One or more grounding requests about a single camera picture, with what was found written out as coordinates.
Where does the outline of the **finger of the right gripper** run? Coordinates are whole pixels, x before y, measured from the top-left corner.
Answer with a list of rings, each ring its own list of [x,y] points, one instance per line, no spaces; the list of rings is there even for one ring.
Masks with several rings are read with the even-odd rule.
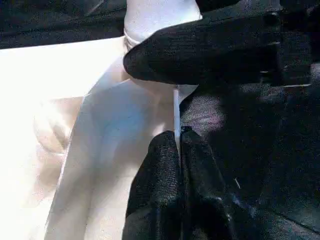
[[[157,30],[124,57],[133,78],[175,85],[222,79],[231,84],[283,82],[277,12],[214,21],[204,18]]]
[[[235,5],[240,0],[196,0],[201,13]]]

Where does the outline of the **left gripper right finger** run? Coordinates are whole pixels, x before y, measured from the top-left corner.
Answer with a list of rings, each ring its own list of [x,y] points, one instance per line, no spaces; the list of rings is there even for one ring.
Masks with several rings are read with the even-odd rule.
[[[184,240],[248,240],[250,223],[232,203],[211,147],[190,126],[180,136]]]

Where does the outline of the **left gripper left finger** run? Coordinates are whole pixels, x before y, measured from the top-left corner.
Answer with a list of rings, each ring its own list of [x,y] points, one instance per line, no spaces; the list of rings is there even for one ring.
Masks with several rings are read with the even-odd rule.
[[[174,133],[155,136],[129,191],[124,240],[178,240],[182,223],[182,174]]]

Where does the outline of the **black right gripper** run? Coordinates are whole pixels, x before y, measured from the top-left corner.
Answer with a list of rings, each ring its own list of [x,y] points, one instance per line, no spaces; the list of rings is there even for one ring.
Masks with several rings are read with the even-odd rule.
[[[314,32],[320,26],[320,6],[300,5],[264,15],[279,40],[274,42],[275,67],[267,70],[265,81],[272,86],[308,86],[312,82]]]

